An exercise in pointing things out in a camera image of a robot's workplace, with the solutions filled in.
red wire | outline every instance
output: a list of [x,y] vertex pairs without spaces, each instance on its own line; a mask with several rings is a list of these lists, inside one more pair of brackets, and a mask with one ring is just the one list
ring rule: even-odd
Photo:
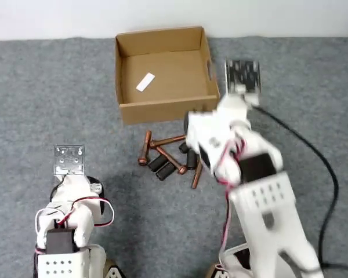
[[[58,224],[61,225],[61,224],[65,223],[65,222],[69,219],[70,215],[74,212],[74,205],[75,205],[77,202],[80,202],[80,201],[83,201],[83,200],[104,200],[104,201],[106,201],[106,202],[110,202],[110,201],[108,201],[108,200],[105,199],[105,198],[93,197],[93,196],[82,197],[82,198],[79,198],[79,199],[77,199],[77,200],[74,200],[73,203],[72,203],[72,205],[71,205],[71,210],[70,210],[70,212],[67,213],[67,214],[63,217],[63,219],[62,219],[61,221],[58,222]],[[113,218],[112,218],[111,220],[109,220],[108,222],[106,222],[106,223],[94,224],[94,227],[107,226],[107,225],[111,224],[112,221],[113,221]]]
[[[225,158],[225,155],[227,153],[227,150],[229,148],[229,145],[231,144],[232,142],[231,141],[228,141],[224,150],[223,150],[223,153],[222,155],[220,156],[220,159],[217,163],[217,165],[215,166],[215,169],[214,169],[214,173],[216,171],[216,169],[222,164],[224,158]],[[244,139],[241,139],[241,146],[239,147],[239,145],[236,143],[236,154],[234,155],[234,159],[235,159],[235,162],[238,163],[239,161],[239,158],[241,156],[241,154],[243,153],[244,149],[245,149],[245,146],[246,146],[246,142]],[[223,225],[223,236],[222,236],[222,247],[225,247],[225,243],[226,243],[226,240],[228,238],[228,230],[229,230],[229,225],[230,225],[230,201],[229,201],[229,193],[230,191],[235,188],[235,185],[231,184],[230,182],[228,182],[227,180],[225,179],[222,179],[222,178],[217,178],[217,181],[222,184],[222,185],[225,185],[226,186],[226,202],[227,202],[227,213],[226,213],[226,221]]]

cardboard box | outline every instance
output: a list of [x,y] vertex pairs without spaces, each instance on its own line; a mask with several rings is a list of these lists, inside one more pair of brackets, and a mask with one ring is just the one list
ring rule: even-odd
[[[219,89],[202,27],[119,34],[115,51],[116,95],[125,124],[183,119],[187,111],[216,107]],[[155,78],[140,92],[136,86],[147,73]]]

copper peg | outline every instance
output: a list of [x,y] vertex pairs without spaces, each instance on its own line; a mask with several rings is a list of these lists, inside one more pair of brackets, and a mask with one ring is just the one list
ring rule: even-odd
[[147,130],[146,137],[144,138],[142,153],[140,157],[138,158],[138,163],[141,166],[145,166],[148,163],[147,155],[148,155],[151,136],[152,136],[151,130]]
[[197,188],[198,181],[200,180],[201,172],[202,172],[202,163],[201,163],[201,160],[199,159],[197,163],[197,167],[196,167],[195,176],[193,177],[193,181],[192,181],[193,189]]
[[171,137],[171,138],[167,138],[167,139],[163,139],[163,140],[152,140],[150,142],[150,148],[151,149],[156,149],[156,147],[158,146],[162,146],[162,145],[166,145],[166,144],[170,144],[170,143],[174,143],[174,142],[178,142],[181,140],[185,140],[186,136],[185,135],[181,135],[181,136],[175,136],[175,137]]
[[187,167],[185,165],[179,164],[175,158],[165,152],[161,147],[156,147],[156,151],[164,155],[178,169],[178,174],[183,175],[187,171]]

metal bracket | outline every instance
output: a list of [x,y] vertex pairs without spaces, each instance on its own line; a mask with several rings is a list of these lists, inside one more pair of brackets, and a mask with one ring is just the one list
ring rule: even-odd
[[54,175],[84,175],[84,146],[55,145]]

white robotic arm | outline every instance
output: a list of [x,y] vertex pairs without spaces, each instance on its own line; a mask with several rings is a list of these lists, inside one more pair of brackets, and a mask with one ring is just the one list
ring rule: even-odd
[[[35,217],[37,246],[34,277],[122,278],[116,265],[106,269],[106,252],[89,238],[94,226],[114,220],[102,184],[84,175],[84,147],[56,146],[55,176],[59,184],[49,204]],[[100,224],[104,205],[112,210],[109,222]]]
[[[232,188],[229,199],[247,242],[221,251],[220,263],[226,272],[219,271],[214,277],[296,277],[280,257],[286,252],[301,269],[302,277],[323,278],[300,223],[281,153],[251,129],[248,110],[240,95],[226,94],[216,110],[189,112],[184,121],[188,147],[200,155],[212,176]],[[264,223],[267,214],[273,216],[272,227]],[[248,267],[236,256],[239,252],[249,254]]]

